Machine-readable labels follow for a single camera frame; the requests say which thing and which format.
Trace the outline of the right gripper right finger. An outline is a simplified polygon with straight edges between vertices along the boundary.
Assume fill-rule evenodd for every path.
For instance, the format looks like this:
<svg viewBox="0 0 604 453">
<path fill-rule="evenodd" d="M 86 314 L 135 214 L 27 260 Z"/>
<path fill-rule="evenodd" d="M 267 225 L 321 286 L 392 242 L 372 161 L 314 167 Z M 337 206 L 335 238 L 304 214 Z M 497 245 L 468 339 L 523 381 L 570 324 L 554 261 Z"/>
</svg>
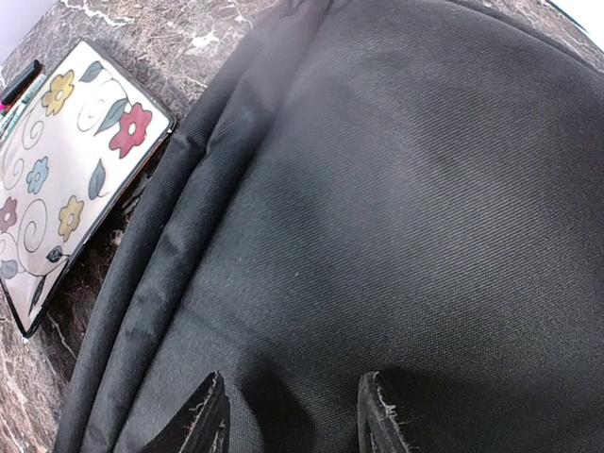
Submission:
<svg viewBox="0 0 604 453">
<path fill-rule="evenodd" d="M 411 412 L 380 372 L 361 376 L 357 428 L 360 452 L 419 452 Z"/>
</svg>

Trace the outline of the black marker with pink cap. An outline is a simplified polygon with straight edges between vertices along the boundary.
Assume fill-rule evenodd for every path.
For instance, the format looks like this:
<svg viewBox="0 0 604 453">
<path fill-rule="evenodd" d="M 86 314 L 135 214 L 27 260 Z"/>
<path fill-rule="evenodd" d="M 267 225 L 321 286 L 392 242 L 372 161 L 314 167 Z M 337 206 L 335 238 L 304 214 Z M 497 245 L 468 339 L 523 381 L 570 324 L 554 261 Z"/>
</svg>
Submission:
<svg viewBox="0 0 604 453">
<path fill-rule="evenodd" d="M 32 60 L 23 71 L 18 74 L 8 86 L 1 92 L 1 115 L 5 116 L 14 102 L 22 95 L 25 90 L 33 83 L 36 77 L 42 71 L 42 64 L 37 60 Z"/>
</svg>

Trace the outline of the black student backpack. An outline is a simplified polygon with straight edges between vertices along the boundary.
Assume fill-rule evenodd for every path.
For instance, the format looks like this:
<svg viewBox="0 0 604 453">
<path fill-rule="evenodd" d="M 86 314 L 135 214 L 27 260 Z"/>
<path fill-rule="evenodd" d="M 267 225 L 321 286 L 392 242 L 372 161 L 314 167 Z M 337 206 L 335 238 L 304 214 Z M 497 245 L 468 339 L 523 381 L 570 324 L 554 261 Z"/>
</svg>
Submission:
<svg viewBox="0 0 604 453">
<path fill-rule="evenodd" d="M 228 452 L 603 448 L 603 75 L 463 1 L 284 1 L 170 141 L 54 448 L 164 452 L 218 372 Z"/>
</svg>

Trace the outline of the square floral ceramic plate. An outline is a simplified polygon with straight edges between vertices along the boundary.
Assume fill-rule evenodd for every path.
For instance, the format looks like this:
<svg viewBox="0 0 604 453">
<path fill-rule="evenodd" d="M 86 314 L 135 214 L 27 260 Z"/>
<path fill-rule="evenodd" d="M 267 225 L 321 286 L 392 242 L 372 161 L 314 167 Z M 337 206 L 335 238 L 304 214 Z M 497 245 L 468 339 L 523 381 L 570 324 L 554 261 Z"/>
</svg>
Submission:
<svg viewBox="0 0 604 453">
<path fill-rule="evenodd" d="M 80 41 L 1 141 L 1 293 L 21 334 L 59 285 L 175 116 L 96 43 Z"/>
</svg>

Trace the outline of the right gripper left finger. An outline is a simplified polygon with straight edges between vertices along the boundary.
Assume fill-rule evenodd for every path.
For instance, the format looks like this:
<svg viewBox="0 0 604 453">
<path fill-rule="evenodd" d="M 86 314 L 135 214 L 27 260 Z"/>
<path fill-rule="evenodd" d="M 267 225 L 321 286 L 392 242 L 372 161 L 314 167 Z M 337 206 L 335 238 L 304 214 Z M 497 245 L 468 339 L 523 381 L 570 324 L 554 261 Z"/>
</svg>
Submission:
<svg viewBox="0 0 604 453">
<path fill-rule="evenodd" d="M 210 373 L 166 427 L 164 452 L 228 452 L 230 403 L 223 377 Z"/>
</svg>

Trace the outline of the grey white marker pen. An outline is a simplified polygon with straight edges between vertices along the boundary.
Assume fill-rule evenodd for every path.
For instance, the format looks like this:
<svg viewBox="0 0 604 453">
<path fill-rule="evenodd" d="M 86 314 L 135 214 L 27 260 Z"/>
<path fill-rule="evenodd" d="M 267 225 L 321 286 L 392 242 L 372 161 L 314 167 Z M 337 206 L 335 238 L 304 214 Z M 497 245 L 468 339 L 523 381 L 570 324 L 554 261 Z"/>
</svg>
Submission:
<svg viewBox="0 0 604 453">
<path fill-rule="evenodd" d="M 15 127 L 20 116 L 25 111 L 31 99 L 43 85 L 46 79 L 45 74 L 39 74 L 25 92 L 15 101 L 8 112 L 2 117 L 1 121 L 1 141 L 5 141 L 11 130 Z"/>
</svg>

